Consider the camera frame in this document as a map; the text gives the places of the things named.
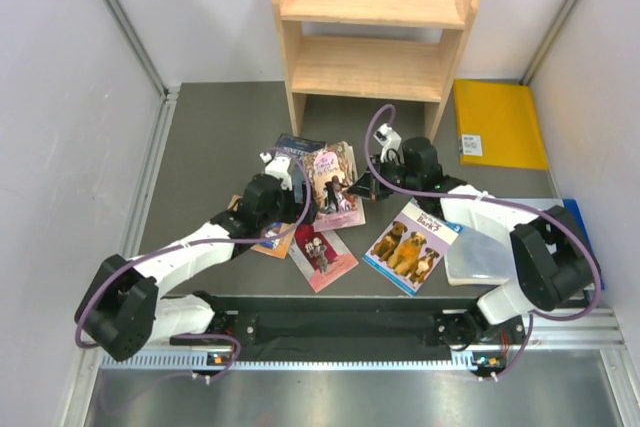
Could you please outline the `dog book Why Dogs Bark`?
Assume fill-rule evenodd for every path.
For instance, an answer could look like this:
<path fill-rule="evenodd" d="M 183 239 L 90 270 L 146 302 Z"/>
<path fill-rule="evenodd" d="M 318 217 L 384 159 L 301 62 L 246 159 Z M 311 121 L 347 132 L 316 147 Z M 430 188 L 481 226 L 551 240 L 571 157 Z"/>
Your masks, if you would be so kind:
<path fill-rule="evenodd" d="M 363 260 L 405 294 L 414 296 L 454 244 L 462 227 L 409 201 L 365 252 Z"/>

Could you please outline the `pink Taming of Shrew book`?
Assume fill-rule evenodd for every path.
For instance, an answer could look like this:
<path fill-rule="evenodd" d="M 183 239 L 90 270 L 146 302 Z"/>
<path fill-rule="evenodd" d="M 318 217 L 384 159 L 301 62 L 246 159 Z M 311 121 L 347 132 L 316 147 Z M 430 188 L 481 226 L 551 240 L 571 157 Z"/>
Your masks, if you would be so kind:
<path fill-rule="evenodd" d="M 303 157 L 318 207 L 313 227 L 329 231 L 364 225 L 363 201 L 348 190 L 358 175 L 353 148 L 345 141 L 326 145 Z"/>

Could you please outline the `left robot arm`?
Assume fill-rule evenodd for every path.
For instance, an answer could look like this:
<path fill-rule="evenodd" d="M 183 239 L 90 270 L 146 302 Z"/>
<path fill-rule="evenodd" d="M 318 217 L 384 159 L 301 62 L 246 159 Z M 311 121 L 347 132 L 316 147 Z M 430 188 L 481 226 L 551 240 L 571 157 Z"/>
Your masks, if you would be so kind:
<path fill-rule="evenodd" d="M 297 202 L 285 180 L 258 174 L 233 207 L 194 233 L 132 259 L 119 254 L 106 258 L 77 308 L 76 345 L 101 348 L 113 360 L 125 361 L 149 343 L 220 341 L 227 321 L 207 295 L 171 298 L 169 292 L 239 257 L 261 242 L 261 233 L 271 224 L 282 222 L 296 229 L 311 221 L 313 203 L 309 188 Z"/>

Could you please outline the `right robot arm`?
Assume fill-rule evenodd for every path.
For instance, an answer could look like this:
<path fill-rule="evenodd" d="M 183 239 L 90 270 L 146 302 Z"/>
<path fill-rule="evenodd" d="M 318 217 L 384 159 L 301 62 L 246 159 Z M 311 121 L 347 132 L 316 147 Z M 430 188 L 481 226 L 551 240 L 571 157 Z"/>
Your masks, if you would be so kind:
<path fill-rule="evenodd" d="M 539 210 L 503 201 L 446 175 L 426 138 L 402 140 L 389 126 L 375 138 L 382 151 L 368 155 L 351 192 L 370 200 L 402 193 L 410 200 L 366 261 L 409 295 L 439 263 L 480 277 L 489 267 L 500 270 L 496 287 L 462 313 L 438 316 L 454 346 L 490 342 L 508 322 L 530 313 L 548 318 L 586 287 L 601 286 L 598 263 L 564 206 Z"/>

